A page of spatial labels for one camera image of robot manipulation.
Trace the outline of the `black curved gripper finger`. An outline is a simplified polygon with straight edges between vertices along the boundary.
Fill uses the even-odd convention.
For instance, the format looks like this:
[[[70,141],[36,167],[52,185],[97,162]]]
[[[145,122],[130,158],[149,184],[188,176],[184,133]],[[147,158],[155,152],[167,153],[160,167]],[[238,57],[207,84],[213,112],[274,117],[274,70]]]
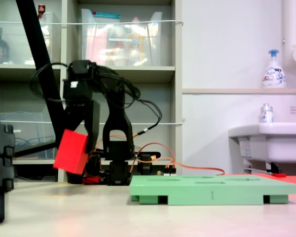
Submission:
[[[67,106],[65,108],[64,129],[75,131],[83,120],[83,106]]]

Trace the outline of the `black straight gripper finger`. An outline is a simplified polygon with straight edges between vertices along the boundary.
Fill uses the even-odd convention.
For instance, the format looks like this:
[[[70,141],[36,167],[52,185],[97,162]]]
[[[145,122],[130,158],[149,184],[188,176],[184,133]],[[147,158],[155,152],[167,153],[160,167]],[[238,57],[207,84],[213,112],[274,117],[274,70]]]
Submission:
[[[84,126],[87,131],[87,143],[85,151],[87,154],[93,153],[99,135],[100,104],[91,100],[86,104]]]

